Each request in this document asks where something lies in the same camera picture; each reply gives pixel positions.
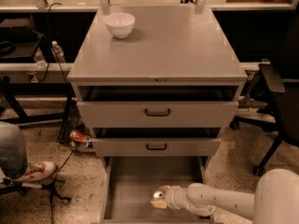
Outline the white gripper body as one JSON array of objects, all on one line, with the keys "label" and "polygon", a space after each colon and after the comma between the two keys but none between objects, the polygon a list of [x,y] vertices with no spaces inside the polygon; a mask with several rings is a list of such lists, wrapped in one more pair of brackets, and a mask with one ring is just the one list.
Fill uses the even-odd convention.
[{"label": "white gripper body", "polygon": [[170,186],[164,195],[167,206],[179,210],[188,206],[187,189],[181,186]]}]

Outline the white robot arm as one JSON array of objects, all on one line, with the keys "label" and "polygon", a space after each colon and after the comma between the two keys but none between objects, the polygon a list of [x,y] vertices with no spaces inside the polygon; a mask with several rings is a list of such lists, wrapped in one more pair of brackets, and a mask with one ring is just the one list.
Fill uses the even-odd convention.
[{"label": "white robot arm", "polygon": [[217,207],[244,217],[252,224],[299,224],[299,175],[273,169],[258,181],[254,194],[215,189],[202,183],[161,186],[153,194],[155,208],[179,210],[209,216]]}]

